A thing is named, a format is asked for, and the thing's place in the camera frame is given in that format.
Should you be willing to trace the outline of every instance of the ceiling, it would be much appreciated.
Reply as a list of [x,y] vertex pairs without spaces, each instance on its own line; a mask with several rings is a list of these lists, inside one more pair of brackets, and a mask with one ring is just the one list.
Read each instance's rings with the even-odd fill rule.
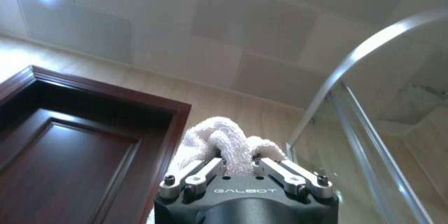
[[[0,0],[0,33],[304,108],[363,40],[393,21],[447,5],[448,0]],[[351,72],[348,81],[373,115],[415,76],[431,75],[428,61],[447,47],[445,28],[400,39]]]

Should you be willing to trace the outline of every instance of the dark red door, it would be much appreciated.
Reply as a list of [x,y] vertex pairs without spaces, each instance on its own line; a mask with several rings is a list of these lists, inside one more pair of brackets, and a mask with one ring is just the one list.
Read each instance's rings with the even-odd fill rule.
[[0,223],[144,222],[189,106],[29,72],[0,85]]

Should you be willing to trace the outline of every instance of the white towel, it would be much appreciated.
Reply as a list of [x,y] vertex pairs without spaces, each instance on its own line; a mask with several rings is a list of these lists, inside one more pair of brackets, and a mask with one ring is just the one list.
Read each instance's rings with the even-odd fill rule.
[[[167,174],[175,174],[191,161],[209,161],[220,152],[227,161],[227,174],[253,174],[252,157],[260,155],[273,160],[285,160],[279,146],[257,136],[245,137],[239,125],[228,118],[213,117],[192,127],[180,143]],[[147,224],[153,224],[153,210]]]

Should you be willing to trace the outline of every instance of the screw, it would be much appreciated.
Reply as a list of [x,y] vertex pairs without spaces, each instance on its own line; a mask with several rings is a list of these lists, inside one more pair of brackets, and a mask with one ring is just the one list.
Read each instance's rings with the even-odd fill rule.
[[305,187],[305,185],[300,185],[300,186],[297,187],[297,197],[299,197],[300,199],[307,199],[308,194],[309,194],[309,190],[308,190],[308,188]]
[[317,184],[321,186],[328,186],[328,177],[325,175],[317,176]]
[[196,187],[192,185],[187,185],[184,187],[184,196],[187,200],[193,200],[196,197]]
[[167,175],[163,181],[165,182],[165,185],[172,186],[176,181],[175,175]]

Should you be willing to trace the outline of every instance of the shower enclosure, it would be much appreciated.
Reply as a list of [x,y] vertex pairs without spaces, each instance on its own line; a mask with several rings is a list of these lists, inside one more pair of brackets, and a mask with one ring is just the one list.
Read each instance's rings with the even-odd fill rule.
[[421,39],[447,19],[419,13],[353,49],[287,143],[333,181],[340,223],[448,223],[448,57]]

